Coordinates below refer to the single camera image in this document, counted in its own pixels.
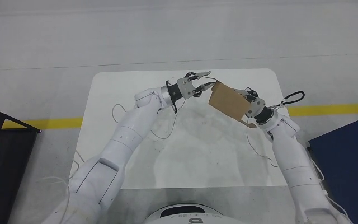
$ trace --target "white cable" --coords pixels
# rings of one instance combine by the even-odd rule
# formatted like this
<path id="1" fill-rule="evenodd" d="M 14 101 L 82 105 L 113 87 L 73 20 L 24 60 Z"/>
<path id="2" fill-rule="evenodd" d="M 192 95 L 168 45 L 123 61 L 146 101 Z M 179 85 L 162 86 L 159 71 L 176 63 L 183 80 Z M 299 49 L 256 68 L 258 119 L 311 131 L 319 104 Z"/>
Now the white cable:
<path id="1" fill-rule="evenodd" d="M 270 159 L 270 158 L 267 157 L 267 156 L 263 156 L 263 155 L 259 154 L 259 153 L 256 151 L 256 149 L 251 145 L 250 139 L 248 138 L 247 129 L 248 129 L 248 127 L 246 127 L 246 138 L 247 138 L 247 141 L 248 141 L 249 145 L 250 145 L 251 148 L 255 151 L 255 153 L 256 153 L 258 156 L 261 156 L 262 158 L 266 158 L 266 159 L 270 160 L 271 166 L 273 166 L 273 167 L 279 167 L 278 165 L 275 166 L 275 165 L 272 164 L 272 159 Z"/>
<path id="2" fill-rule="evenodd" d="M 345 217 L 348 219 L 348 221 L 349 221 L 351 224 L 353 224 L 353 222 L 349 219 L 349 216 L 348 216 L 348 213 L 346 212 L 346 210 L 345 210 L 342 206 L 340 206 L 337 202 L 335 202 L 333 199 L 331 199 L 331 198 L 328 196 L 328 194 L 326 194 L 326 197 L 327 197 L 327 199 L 330 200 L 333 204 L 335 204 L 338 208 L 340 208 L 340 209 L 342 210 L 342 212 L 344 213 L 344 214 L 341 213 L 341 215 L 345 216 Z"/>
<path id="3" fill-rule="evenodd" d="M 124 112 L 127 112 L 127 111 L 125 110 L 124 106 L 122 106 L 121 104 L 115 104 L 115 105 L 113 106 L 113 108 L 112 108 L 112 118 L 113 118 L 113 120 L 118 124 L 119 122 L 114 118 L 114 108 L 115 108 L 116 106 L 121 106 L 121 108 L 124 110 Z"/>
<path id="4" fill-rule="evenodd" d="M 62 178 L 59 178 L 57 176 L 48 176 L 48 177 L 44 177 L 44 178 L 41 178 L 41 179 L 58 179 L 60 181 L 59 182 L 54 182 L 53 184 L 55 184 L 55 183 L 63 183 L 65 185 L 65 187 L 66 187 L 67 201 L 66 201 L 65 211 L 63 212 L 62 217 L 61 217 L 60 222 L 59 222 L 59 224 L 61 224 L 63 219 L 64 219 L 64 217 L 65 217 L 65 214 L 66 214 L 66 211 L 67 211 L 67 208 L 68 208 L 68 204 L 69 204 L 69 186 L 66 183 L 66 181 L 64 181 Z"/>
<path id="5" fill-rule="evenodd" d="M 74 171 L 74 173 L 72 174 L 72 176 L 70 176 L 70 178 L 69 179 L 71 179 L 73 176 L 74 176 L 74 174 L 78 171 L 78 169 L 79 169 L 79 163 L 76 161 L 76 160 L 73 160 L 73 162 L 75 163 L 75 164 L 77 164 L 77 168 L 76 168 L 76 170 Z"/>
<path id="6" fill-rule="evenodd" d="M 324 180 L 324 175 L 323 175 L 322 171 L 321 171 L 320 168 L 317 166 L 317 164 L 313 161 L 313 159 L 311 159 L 311 161 L 312 161 L 314 167 L 318 170 L 318 172 L 320 173 L 320 175 L 321 175 L 321 177 L 322 177 L 321 179 L 318 178 L 318 180 L 323 181 L 323 180 Z"/>
<path id="7" fill-rule="evenodd" d="M 155 134 L 152 130 L 150 130 L 157 138 L 167 139 L 167 138 L 169 138 L 169 137 L 172 135 L 173 130 L 174 130 L 175 121 L 176 121 L 177 116 L 178 116 L 178 114 L 179 114 L 179 110 L 184 106 L 185 101 L 186 101 L 186 99 L 184 99 L 183 104 L 182 104 L 182 105 L 180 106 L 180 108 L 178 109 L 178 112 L 177 112 L 177 114 L 176 114 L 175 117 L 174 117 L 174 122 L 173 122 L 172 129 L 171 129 L 171 131 L 170 131 L 170 133 L 169 133 L 169 135 L 168 135 L 167 137 L 164 137 L 164 138 L 163 138 L 163 137 L 160 137 L 160 136 L 158 136 L 157 134 Z M 114 108 L 115 108 L 116 106 L 121 106 L 122 109 L 124 110 L 124 112 L 127 112 L 127 111 L 125 110 L 125 108 L 124 108 L 121 104 L 115 104 L 115 105 L 113 106 L 113 108 L 112 108 L 112 118 L 113 118 L 113 120 L 118 124 L 119 122 L 118 122 L 118 121 L 115 119 L 115 117 L 114 117 Z"/>
<path id="8" fill-rule="evenodd" d="M 273 106 L 269 106 L 268 108 L 271 108 L 272 110 L 274 111 L 277 111 L 279 110 L 280 108 L 286 108 L 286 105 L 284 105 L 283 103 L 285 103 L 286 100 L 283 98 L 281 100 L 281 103 L 277 104 L 277 105 L 273 105 Z"/>

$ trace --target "yellow stripe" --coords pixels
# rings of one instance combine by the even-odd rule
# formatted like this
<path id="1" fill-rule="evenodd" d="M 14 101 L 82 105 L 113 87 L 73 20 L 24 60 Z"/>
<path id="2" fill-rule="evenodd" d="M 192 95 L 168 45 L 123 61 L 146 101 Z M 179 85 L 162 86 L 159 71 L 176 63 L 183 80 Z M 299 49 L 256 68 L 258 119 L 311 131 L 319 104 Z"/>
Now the yellow stripe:
<path id="1" fill-rule="evenodd" d="M 59 128 L 80 128 L 83 118 L 55 118 L 55 119 L 38 119 L 24 120 L 23 122 L 43 129 L 59 129 Z M 6 120 L 3 128 L 23 128 L 23 126 Z"/>
<path id="2" fill-rule="evenodd" d="M 325 106 L 294 106 L 288 108 L 290 116 L 323 116 L 358 114 L 358 104 L 325 105 Z M 83 118 L 55 118 L 24 120 L 25 123 L 43 129 L 80 128 Z M 5 121 L 2 128 L 23 128 L 22 126 Z"/>
<path id="3" fill-rule="evenodd" d="M 323 116 L 358 114 L 358 104 L 325 105 L 325 106 L 295 106 L 287 108 L 290 116 Z"/>

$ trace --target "white tabletop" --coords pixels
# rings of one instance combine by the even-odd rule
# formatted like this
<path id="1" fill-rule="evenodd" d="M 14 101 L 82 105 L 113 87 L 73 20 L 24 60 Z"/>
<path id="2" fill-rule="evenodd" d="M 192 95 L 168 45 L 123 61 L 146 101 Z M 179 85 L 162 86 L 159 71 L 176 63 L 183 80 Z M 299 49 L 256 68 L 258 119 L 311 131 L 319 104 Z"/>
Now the white tabletop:
<path id="1" fill-rule="evenodd" d="M 185 71 L 102 72 L 92 81 L 86 111 L 77 143 L 84 160 L 100 153 L 111 138 L 116 123 L 111 111 L 115 104 L 127 110 L 134 106 L 134 95 L 147 88 L 160 87 L 166 80 L 176 83 Z M 269 69 L 211 70 L 210 77 L 238 89 L 256 90 L 266 105 L 279 103 L 283 96 L 276 74 Z M 197 80 L 194 85 L 207 82 Z M 186 100 L 178 112 L 172 135 L 165 140 L 151 133 L 133 153 L 125 171 L 122 188 L 201 188 L 226 186 L 286 185 L 279 168 L 257 156 L 249 146 L 246 127 L 212 108 L 211 91 Z M 288 116 L 287 110 L 281 113 Z M 124 115 L 117 106 L 114 116 Z M 161 112 L 152 130 L 166 137 L 173 124 L 172 109 Z M 255 149 L 276 160 L 272 144 L 258 128 L 248 135 Z"/>

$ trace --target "black stand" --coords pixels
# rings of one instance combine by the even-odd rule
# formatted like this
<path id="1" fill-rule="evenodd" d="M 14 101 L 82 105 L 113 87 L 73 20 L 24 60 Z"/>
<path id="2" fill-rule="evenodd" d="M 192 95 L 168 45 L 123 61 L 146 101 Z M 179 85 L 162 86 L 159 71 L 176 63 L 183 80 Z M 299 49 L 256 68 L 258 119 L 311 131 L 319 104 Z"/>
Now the black stand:
<path id="1" fill-rule="evenodd" d="M 3 129 L 5 120 L 24 128 Z M 0 127 L 0 223 L 7 223 L 37 134 L 41 130 L 2 112 Z"/>

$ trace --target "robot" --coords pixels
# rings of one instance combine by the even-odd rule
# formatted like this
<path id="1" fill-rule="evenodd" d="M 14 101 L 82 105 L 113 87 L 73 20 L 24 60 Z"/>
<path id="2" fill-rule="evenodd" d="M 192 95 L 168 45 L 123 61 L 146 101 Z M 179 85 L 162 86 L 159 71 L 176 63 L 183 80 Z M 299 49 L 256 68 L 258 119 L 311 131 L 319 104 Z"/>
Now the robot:
<path id="1" fill-rule="evenodd" d="M 86 161 L 69 182 L 69 198 L 64 200 L 43 223 L 97 223 L 117 196 L 124 181 L 124 170 L 134 150 L 150 132 L 158 113 L 172 107 L 177 113 L 178 99 L 199 97 L 213 86 L 208 82 L 194 87 L 192 80 L 207 76 L 210 72 L 189 72 L 177 83 L 159 88 L 149 88 L 134 96 L 134 109 L 128 111 L 108 141 L 103 151 Z M 297 224 L 324 223 L 349 224 L 351 221 L 336 210 L 327 199 L 320 180 L 304 147 L 294 138 L 300 127 L 273 108 L 265 106 L 258 94 L 247 88 L 235 90 L 248 102 L 248 118 L 254 118 L 258 127 L 272 142 L 279 168 L 287 182 L 293 198 Z M 145 221 L 145 224 L 231 224 L 241 223 L 222 216 L 218 211 L 198 205 L 179 204 L 162 208 Z"/>

